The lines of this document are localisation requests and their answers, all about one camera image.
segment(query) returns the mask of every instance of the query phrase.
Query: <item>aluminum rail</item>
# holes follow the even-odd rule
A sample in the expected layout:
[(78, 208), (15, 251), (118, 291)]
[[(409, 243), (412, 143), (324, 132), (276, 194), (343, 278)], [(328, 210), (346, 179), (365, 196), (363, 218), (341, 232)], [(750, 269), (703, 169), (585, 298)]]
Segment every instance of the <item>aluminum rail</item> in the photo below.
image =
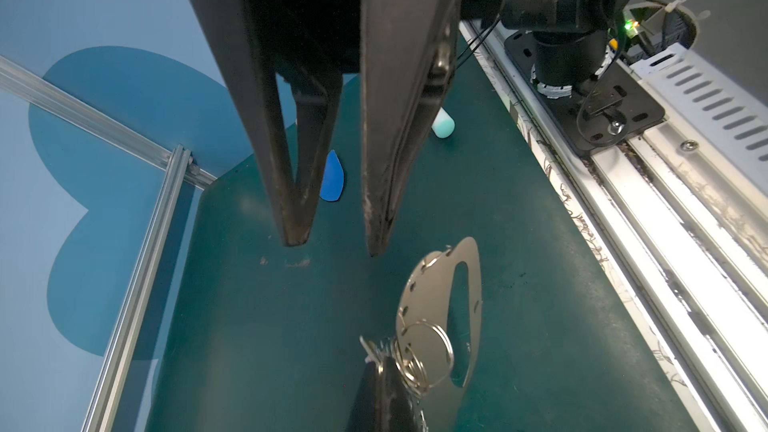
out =
[[(0, 87), (61, 117), (72, 125), (123, 149), (157, 168), (168, 168), (171, 152), (111, 119), (87, 103), (62, 91), (24, 67), (0, 56)], [(206, 188), (216, 177), (193, 164), (186, 180), (196, 187)]]
[[(468, 25), (472, 28), (471, 36), (476, 35), (478, 27), (475, 24)], [(588, 168), (588, 164), (585, 165), (568, 148), (530, 84), (506, 57), (504, 39), (510, 33), (511, 31), (497, 26), (479, 47), (476, 55), (485, 56), (485, 60), (492, 64), (485, 72), (494, 86), (496, 82), (504, 81), (511, 90), (510, 96), (502, 96), (502, 100), (515, 100), (513, 105), (518, 105), (518, 113), (536, 125), (536, 130), (540, 131), (542, 138), (552, 148), (556, 162), (562, 166), (578, 193), (578, 200), (582, 202), (591, 219), (599, 224), (595, 235), (602, 237), (609, 244), (613, 254), (620, 259), (622, 270), (631, 277), (636, 290), (642, 292), (644, 302), (653, 313), (654, 322), (658, 322), (660, 330), (683, 359), (684, 369), (694, 379), (690, 384), (693, 385), (691, 393), (702, 408), (701, 412), (697, 412), (686, 404), (697, 425), (700, 428), (706, 426), (696, 417), (703, 414), (710, 419), (710, 427), (715, 429), (768, 430), (765, 417), (756, 407), (754, 398), (745, 391), (745, 385), (754, 390), (755, 381), (759, 383), (762, 380), (755, 377), (755, 381), (748, 380), (752, 384), (742, 383), (735, 377), (732, 364), (722, 355), (722, 349), (718, 350), (708, 334), (700, 329), (696, 313), (691, 313), (674, 290), (674, 284), (669, 282), (665, 271), (668, 264), (664, 256), (658, 253), (658, 248), (655, 247), (658, 244), (647, 244), (643, 239), (647, 239), (648, 234), (642, 233), (646, 231), (636, 229), (638, 217), (626, 216), (628, 209), (622, 207), (626, 206), (626, 202), (620, 205), (614, 200), (611, 192), (627, 190), (622, 187), (620, 177), (616, 177), (615, 171), (609, 167), (597, 171)], [(750, 322), (750, 327), (759, 331), (759, 326), (753, 322)], [(752, 356), (748, 361), (751, 364), (756, 363)], [(755, 371), (761, 376), (762, 367), (758, 369), (760, 370)]]
[(104, 354), (104, 363), (83, 422), (82, 432), (110, 432), (112, 429), (189, 161), (190, 151), (182, 146), (176, 147), (168, 161), (158, 201), (144, 236), (144, 244), (141, 246), (120, 315)]

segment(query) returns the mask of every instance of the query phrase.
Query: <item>metal frame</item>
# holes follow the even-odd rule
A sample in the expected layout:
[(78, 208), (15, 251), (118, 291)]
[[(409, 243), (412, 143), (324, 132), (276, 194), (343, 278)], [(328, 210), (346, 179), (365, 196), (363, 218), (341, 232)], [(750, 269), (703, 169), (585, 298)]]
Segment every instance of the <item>metal frame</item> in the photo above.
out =
[[(664, 283), (657, 283), (658, 289), (672, 292), (696, 327), (684, 332), (688, 337), (678, 337), (680, 346), (689, 349), (689, 364), (694, 364), (732, 427), (765, 430), (766, 419), (753, 402), (763, 407), (766, 403), (768, 331), (764, 324), (621, 149), (596, 154), (594, 164), (614, 202), (659, 264), (656, 275)], [(655, 274), (647, 269), (638, 272), (646, 282)], [(684, 343), (692, 344), (696, 332), (710, 350)], [(751, 396), (744, 393), (744, 386)]]
[[(660, 58), (668, 55), (673, 57), (659, 62)], [(643, 64), (631, 67), (639, 84), (667, 111), (667, 121), (647, 130), (644, 138), (750, 258), (763, 271), (768, 271), (768, 196), (754, 182), (754, 178), (764, 180), (757, 167), (766, 167), (764, 162), (754, 158), (754, 154), (762, 153), (758, 152), (760, 149), (754, 149), (753, 140), (759, 141), (759, 137), (751, 136), (750, 140), (746, 140), (749, 149), (744, 149), (745, 143), (735, 139), (733, 134), (737, 134), (737, 130), (732, 127), (732, 121), (740, 121), (745, 118), (744, 115), (760, 112), (761, 107), (762, 110), (765, 107), (756, 106), (754, 98), (692, 51), (680, 51), (672, 46), (665, 51), (665, 55), (659, 56), (647, 60), (650, 63), (659, 62), (650, 69), (643, 67)], [(680, 77), (685, 79), (688, 73), (696, 70), (706, 74), (696, 80), (707, 78), (709, 86), (721, 84), (722, 90), (727, 91), (725, 99), (733, 98), (725, 102), (724, 112), (718, 112), (718, 107), (702, 110), (709, 106), (702, 106), (702, 101), (697, 102), (696, 93), (686, 94), (690, 89), (696, 89), (696, 92), (704, 90), (701, 84), (678, 90), (675, 84), (683, 80)], [(690, 144), (685, 150), (681, 149), (684, 142)], [(737, 168), (734, 161), (740, 161), (743, 167)], [(753, 173), (745, 175), (744, 166), (751, 168)]]
[(160, 194), (83, 422), (82, 432), (109, 432), (120, 405), (181, 184), (186, 180), (205, 189), (216, 177), (192, 163), (190, 150), (181, 145), (172, 152), (163, 148), (3, 56), (0, 56), (0, 87), (165, 170)]
[[(125, 150), (132, 156), (157, 168), (163, 170), (168, 168), (170, 150), (127, 128), (117, 120), (111, 119), (3, 56), (0, 56), (0, 87), (90, 132), (99, 139)], [(216, 180), (216, 177), (191, 164), (185, 179), (196, 187), (206, 188)]]
[(168, 161), (158, 201), (144, 236), (144, 244), (141, 246), (120, 315), (104, 354), (104, 363), (82, 432), (109, 432), (112, 429), (189, 161), (190, 151), (182, 146), (176, 147)]
[(738, 170), (768, 196), (768, 106), (680, 44), (644, 62), (657, 65), (629, 69), (728, 158), (728, 169)]
[(629, 140), (634, 153), (642, 159), (654, 189), (664, 197), (674, 212), (701, 241), (728, 279), (744, 293), (744, 298), (757, 312), (765, 326), (768, 321), (768, 277), (754, 263), (715, 217), (667, 165), (647, 137)]
[[(464, 32), (465, 36), (471, 38), (478, 33), (478, 26), (475, 24), (463, 24), (462, 32)], [(511, 61), (506, 57), (503, 41), (506, 35), (510, 33), (511, 31), (497, 26), (483, 46), (478, 49), (476, 56), (481, 65), (484, 66), (485, 72), (488, 74), (489, 79), (497, 92), (499, 92), (504, 103), (511, 107), (513, 115), (515, 112), (514, 106), (519, 106), (516, 111), (518, 127), (528, 139), (528, 143), (532, 145), (537, 158), (540, 157), (542, 149), (549, 149), (550, 147), (554, 154), (556, 154), (556, 157), (552, 157), (550, 161), (546, 160), (546, 157), (545, 160), (540, 159), (540, 164), (544, 171), (550, 176), (552, 171), (557, 170), (558, 165), (562, 164), (562, 170), (558, 172), (568, 174), (567, 177), (564, 176), (564, 184), (560, 185), (560, 187), (561, 189), (568, 190), (568, 193), (576, 191), (569, 211), (571, 211), (575, 203), (581, 206), (581, 210), (584, 211), (584, 217), (588, 218), (588, 220), (581, 222), (576, 217), (574, 217), (574, 220), (593, 248), (596, 257), (604, 266), (614, 286), (616, 286), (615, 281), (612, 279), (614, 271), (619, 271), (620, 274), (624, 272), (626, 273), (624, 279), (628, 278), (630, 280), (629, 290), (632, 290), (632, 285), (634, 285), (634, 288), (643, 293), (641, 296), (637, 296), (632, 292), (633, 301), (631, 303), (624, 301), (625, 305), (628, 306), (628, 311), (635, 318), (641, 333), (644, 332), (644, 329), (650, 328), (651, 331), (658, 333), (658, 337), (666, 337), (674, 345), (675, 352), (684, 359), (682, 363), (675, 361), (675, 369), (680, 372), (681, 377), (689, 375), (695, 378), (694, 382), (685, 381), (686, 384), (691, 384), (693, 387), (675, 387), (675, 382), (672, 381), (692, 418), (694, 418), (694, 421), (702, 430), (717, 430), (720, 427), (737, 430), (768, 430), (765, 418), (755, 407), (749, 394), (745, 392), (744, 383), (736, 379), (735, 371), (732, 369), (731, 364), (726, 362), (723, 355), (720, 354), (722, 350), (727, 352), (728, 349), (719, 349), (718, 344), (711, 340), (711, 336), (700, 329), (700, 321), (695, 320), (698, 319), (696, 313), (691, 313), (691, 310), (686, 308), (686, 304), (673, 292), (673, 288), (670, 286), (666, 275), (670, 271), (665, 270), (668, 264), (664, 261), (660, 262), (658, 247), (655, 250), (654, 244), (651, 244), (649, 247), (644, 240), (648, 238), (648, 234), (643, 234), (642, 229), (638, 230), (638, 220), (646, 220), (648, 217), (644, 216), (642, 210), (632, 210), (626, 207), (628, 201), (623, 201), (624, 207), (620, 207), (620, 204), (617, 204), (617, 197), (614, 195), (617, 191), (617, 185), (622, 191), (626, 191), (626, 188), (621, 185), (620, 178), (607, 169), (604, 169), (602, 174), (599, 174), (599, 171), (588, 169), (581, 159), (572, 153), (559, 136), (555, 124), (552, 123), (552, 120), (539, 105), (528, 82), (517, 72)], [(514, 103), (512, 103), (510, 97), (515, 98)], [(530, 126), (531, 120), (535, 122), (536, 127)], [(545, 140), (545, 142), (542, 142), (545, 144), (543, 147), (536, 143), (535, 138), (531, 140), (532, 129), (534, 133), (538, 131), (542, 133), (542, 138)], [(628, 159), (623, 156), (619, 158), (606, 156), (600, 160), (619, 159), (627, 161), (621, 164), (621, 171), (628, 174), (632, 184), (643, 188), (643, 194), (647, 191), (655, 194), (655, 199), (663, 203), (663, 199), (658, 196), (656, 191), (648, 187), (648, 183), (643, 180), (639, 171), (629, 163)], [(598, 175), (595, 176), (592, 172), (598, 172)], [(607, 191), (604, 187), (612, 188), (613, 190)], [(633, 206), (638, 205), (634, 199), (630, 202), (632, 202)], [(628, 217), (626, 212), (630, 210), (632, 214)], [(599, 224), (600, 228), (595, 228), (592, 225), (593, 221)], [(685, 237), (686, 240), (693, 241), (691, 236), (686, 235)], [(600, 248), (603, 245), (607, 245), (610, 250), (607, 257), (598, 254), (598, 247), (595, 247), (596, 243), (600, 244)], [(674, 247), (677, 246), (675, 243), (661, 245), (665, 250), (674, 250)], [(688, 247), (689, 252), (697, 254), (696, 261), (699, 264), (705, 264), (701, 257), (706, 257), (706, 253), (701, 248), (691, 248), (690, 244), (686, 244), (686, 247)], [(730, 296), (731, 299), (738, 298), (738, 292), (735, 288), (729, 285), (728, 289), (733, 293)], [(617, 288), (617, 292), (620, 296), (623, 293), (620, 288)], [(750, 330), (762, 334), (760, 327), (755, 325), (756, 316), (754, 314), (749, 316), (747, 313), (749, 306), (742, 302), (738, 307), (738, 313), (744, 313), (744, 317), (748, 317)], [(637, 314), (633, 313), (632, 309), (634, 308), (642, 311), (640, 315), (649, 319), (649, 323), (641, 323), (642, 321), (638, 320)], [(653, 314), (648, 314), (646, 308), (648, 308), (648, 311), (653, 312)], [(651, 341), (648, 342), (652, 349), (657, 348)], [(671, 353), (669, 346), (664, 340), (661, 340), (659, 344), (662, 350), (668, 350)], [(749, 351), (742, 350), (741, 348), (738, 349), (739, 353), (744, 352), (749, 356)], [(748, 360), (752, 362), (754, 357), (749, 357)], [(743, 372), (744, 370), (739, 371), (739, 376), (742, 379), (744, 379)]]

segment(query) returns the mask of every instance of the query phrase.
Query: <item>blue wall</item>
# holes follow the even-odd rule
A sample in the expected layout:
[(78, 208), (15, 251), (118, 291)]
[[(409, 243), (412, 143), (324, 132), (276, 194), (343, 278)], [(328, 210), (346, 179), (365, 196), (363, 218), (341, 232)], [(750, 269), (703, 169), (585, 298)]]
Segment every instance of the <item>blue wall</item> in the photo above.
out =
[[(252, 153), (188, 0), (0, 0), (0, 16), (0, 55), (208, 172)], [(0, 430), (80, 430), (163, 173), (0, 90), (0, 176)], [(184, 187), (116, 431), (144, 427), (199, 197)]]

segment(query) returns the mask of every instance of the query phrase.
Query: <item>black mounting plate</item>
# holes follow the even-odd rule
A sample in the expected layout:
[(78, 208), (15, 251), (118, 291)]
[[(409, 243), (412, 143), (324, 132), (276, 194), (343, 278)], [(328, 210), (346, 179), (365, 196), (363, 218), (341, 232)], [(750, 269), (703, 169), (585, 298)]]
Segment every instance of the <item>black mounting plate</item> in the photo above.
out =
[[(533, 34), (518, 31), (510, 35), (504, 41), (504, 51), (523, 77), (530, 82), (531, 71), (536, 61), (536, 43)], [(613, 64), (604, 74), (598, 88), (584, 108), (585, 120), (581, 123), (581, 129), (587, 137), (591, 137), (594, 141), (607, 139), (609, 120), (604, 114), (590, 113), (596, 106), (601, 109), (607, 104), (614, 104), (616, 109), (624, 114), (627, 122), (625, 127), (628, 130), (627, 139), (664, 120), (664, 108), (661, 104), (656, 102), (619, 64)], [(576, 128), (576, 114), (581, 105), (579, 94), (550, 99), (535, 89), (534, 93), (544, 109), (558, 124), (576, 155), (587, 157), (606, 149), (584, 140)]]

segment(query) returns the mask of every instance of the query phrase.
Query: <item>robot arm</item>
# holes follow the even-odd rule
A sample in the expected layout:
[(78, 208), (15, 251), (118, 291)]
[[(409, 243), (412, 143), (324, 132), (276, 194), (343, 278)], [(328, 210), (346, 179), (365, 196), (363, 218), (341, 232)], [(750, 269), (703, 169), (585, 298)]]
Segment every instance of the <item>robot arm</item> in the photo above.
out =
[[(575, 81), (600, 66), (590, 58), (602, 57), (604, 32), (629, 0), (190, 1), (254, 147), (285, 245), (309, 237), (342, 74), (360, 73), (362, 209), (375, 255), (386, 249), (408, 173), (456, 72), (458, 22), (500, 20), (579, 44), (538, 72), (563, 75), (565, 65), (572, 73), (564, 80)], [(296, 176), (276, 72), (296, 100)]]

